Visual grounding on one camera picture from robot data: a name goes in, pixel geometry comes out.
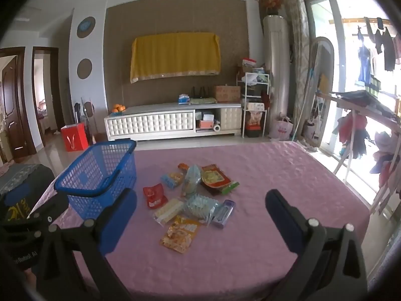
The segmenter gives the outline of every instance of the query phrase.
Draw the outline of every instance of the white tufted cabinet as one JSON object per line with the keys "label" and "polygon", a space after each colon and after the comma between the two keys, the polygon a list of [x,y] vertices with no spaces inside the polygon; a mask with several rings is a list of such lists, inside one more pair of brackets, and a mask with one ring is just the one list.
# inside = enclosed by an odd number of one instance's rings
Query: white tufted cabinet
{"label": "white tufted cabinet", "polygon": [[[195,111],[216,109],[221,131],[197,130]],[[177,103],[143,105],[128,108],[121,116],[105,117],[109,140],[133,140],[238,134],[241,131],[240,104],[178,105]]]}

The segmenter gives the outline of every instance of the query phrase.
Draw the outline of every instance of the round wall decoration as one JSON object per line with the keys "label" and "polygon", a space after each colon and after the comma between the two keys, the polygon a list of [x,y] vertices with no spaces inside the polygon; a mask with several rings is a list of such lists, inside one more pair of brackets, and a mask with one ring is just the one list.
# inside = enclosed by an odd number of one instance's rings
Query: round wall decoration
{"label": "round wall decoration", "polygon": [[92,33],[93,29],[95,28],[96,20],[94,17],[87,17],[82,20],[77,28],[77,36],[79,38],[85,38],[90,33]]}
{"label": "round wall decoration", "polygon": [[89,59],[83,59],[77,67],[77,75],[80,79],[86,79],[92,72],[92,62]]}

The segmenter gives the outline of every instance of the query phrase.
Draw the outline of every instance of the orange snack bag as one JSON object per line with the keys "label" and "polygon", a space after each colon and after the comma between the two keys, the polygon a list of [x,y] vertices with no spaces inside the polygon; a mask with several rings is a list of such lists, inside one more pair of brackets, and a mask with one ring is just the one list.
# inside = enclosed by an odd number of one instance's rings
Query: orange snack bag
{"label": "orange snack bag", "polygon": [[160,244],[183,254],[188,250],[201,225],[198,221],[178,215],[160,240]]}
{"label": "orange snack bag", "polygon": [[221,188],[231,183],[216,164],[202,167],[202,181],[210,188]]}

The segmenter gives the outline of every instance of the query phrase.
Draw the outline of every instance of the towel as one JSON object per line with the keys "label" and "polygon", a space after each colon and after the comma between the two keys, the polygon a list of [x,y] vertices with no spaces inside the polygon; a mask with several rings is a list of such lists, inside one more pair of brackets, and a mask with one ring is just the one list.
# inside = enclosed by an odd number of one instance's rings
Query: towel
{"label": "towel", "polygon": [[131,83],[138,80],[219,74],[219,37],[213,33],[142,36],[132,44]]}

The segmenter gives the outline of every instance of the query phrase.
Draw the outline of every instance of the pink bed sheet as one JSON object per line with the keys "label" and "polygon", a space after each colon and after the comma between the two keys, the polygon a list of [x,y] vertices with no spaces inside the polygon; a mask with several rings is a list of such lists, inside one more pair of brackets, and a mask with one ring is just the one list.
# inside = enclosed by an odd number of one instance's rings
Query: pink bed sheet
{"label": "pink bed sheet", "polygon": [[[138,206],[114,252],[107,259],[137,299],[252,300],[283,278],[295,260],[264,206],[270,189],[278,189],[306,217],[325,226],[355,226],[362,242],[369,222],[368,208],[341,181],[299,145],[291,142],[248,143],[218,147],[136,151]],[[216,163],[240,182],[227,197],[237,207],[224,229],[201,227],[185,254],[159,244],[167,231],[146,207],[143,187],[175,171],[179,163]],[[201,193],[208,193],[199,188]],[[53,194],[53,185],[38,205]],[[177,197],[165,187],[169,198]],[[58,220],[62,228],[82,222],[69,208]],[[83,277],[91,276],[80,254]]]}

